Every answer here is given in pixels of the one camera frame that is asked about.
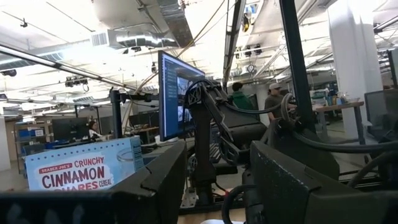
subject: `computer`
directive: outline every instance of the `computer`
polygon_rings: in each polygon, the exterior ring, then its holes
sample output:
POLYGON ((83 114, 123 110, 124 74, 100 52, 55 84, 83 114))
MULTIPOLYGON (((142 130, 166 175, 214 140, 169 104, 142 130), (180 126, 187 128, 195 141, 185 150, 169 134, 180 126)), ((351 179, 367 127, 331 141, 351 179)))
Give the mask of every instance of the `computer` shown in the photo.
POLYGON ((54 140, 72 140, 88 137, 87 118, 68 118, 52 120, 54 140))
POLYGON ((205 73, 163 51, 159 53, 159 132, 160 140, 166 141, 194 128, 193 118, 185 109, 183 99, 187 88, 205 78, 205 73))

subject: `workbench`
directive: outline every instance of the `workbench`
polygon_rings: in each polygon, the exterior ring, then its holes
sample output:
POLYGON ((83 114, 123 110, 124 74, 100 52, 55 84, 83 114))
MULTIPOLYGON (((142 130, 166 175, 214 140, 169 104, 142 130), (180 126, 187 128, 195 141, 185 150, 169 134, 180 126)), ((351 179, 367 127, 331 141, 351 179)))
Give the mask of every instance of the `workbench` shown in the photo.
POLYGON ((357 141, 359 141, 359 144, 361 144, 361 145, 365 144, 361 109, 359 108, 362 105, 364 105, 364 103, 362 101, 360 101, 360 102, 354 102, 354 103, 345 103, 342 105, 313 107, 312 110, 314 112, 318 113, 318 122, 321 124, 321 127, 322 127, 322 133, 321 133, 322 140, 324 140, 326 142, 329 141, 328 130, 327 130, 327 126, 326 126, 326 119, 325 119, 325 112, 353 108, 354 114, 355 114, 356 129, 358 130, 358 140, 357 141))

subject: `wall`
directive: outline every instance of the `wall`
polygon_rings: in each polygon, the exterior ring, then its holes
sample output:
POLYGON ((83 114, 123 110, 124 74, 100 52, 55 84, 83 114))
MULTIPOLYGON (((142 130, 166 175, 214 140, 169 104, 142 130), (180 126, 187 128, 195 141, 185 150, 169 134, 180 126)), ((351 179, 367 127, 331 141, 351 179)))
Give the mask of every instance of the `wall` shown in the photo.
POLYGON ((0 148, 0 171, 8 170, 11 168, 10 160, 9 160, 9 150, 5 145, 8 142, 7 140, 7 128, 6 122, 3 118, 0 118, 0 142, 2 147, 0 148))

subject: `man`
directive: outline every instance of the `man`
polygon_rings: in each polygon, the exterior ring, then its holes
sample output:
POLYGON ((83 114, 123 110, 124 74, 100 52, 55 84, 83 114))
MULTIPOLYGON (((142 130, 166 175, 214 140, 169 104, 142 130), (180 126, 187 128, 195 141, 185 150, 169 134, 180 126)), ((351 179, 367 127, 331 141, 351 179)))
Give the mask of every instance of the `man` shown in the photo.
MULTIPOLYGON (((271 107, 277 106, 282 102, 284 96, 282 96, 280 94, 280 89, 281 89, 281 87, 280 87, 279 83, 272 83, 271 85, 269 85, 270 95, 266 99, 266 103, 264 106, 265 110, 269 109, 271 107)), ((292 108, 296 108, 297 106, 289 104, 289 105, 287 105, 287 107, 292 109, 292 108)), ((269 117, 270 121, 275 120, 277 118, 281 118, 282 112, 281 112, 280 108, 269 112, 268 117, 269 117)))
POLYGON ((234 104, 240 109, 254 110, 249 98, 243 94, 242 87, 243 84, 240 82, 236 82, 232 85, 232 90, 234 91, 232 93, 234 104))

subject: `storage rack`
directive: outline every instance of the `storage rack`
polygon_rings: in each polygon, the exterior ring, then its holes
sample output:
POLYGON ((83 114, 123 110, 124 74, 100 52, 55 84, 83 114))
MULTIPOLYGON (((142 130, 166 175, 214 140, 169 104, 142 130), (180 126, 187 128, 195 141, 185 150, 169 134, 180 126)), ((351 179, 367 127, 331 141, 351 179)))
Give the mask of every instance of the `storage rack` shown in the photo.
POLYGON ((16 122, 14 125, 14 140, 17 154, 18 173, 26 178, 24 159, 31 154, 43 152, 44 143, 53 141, 51 120, 16 122))

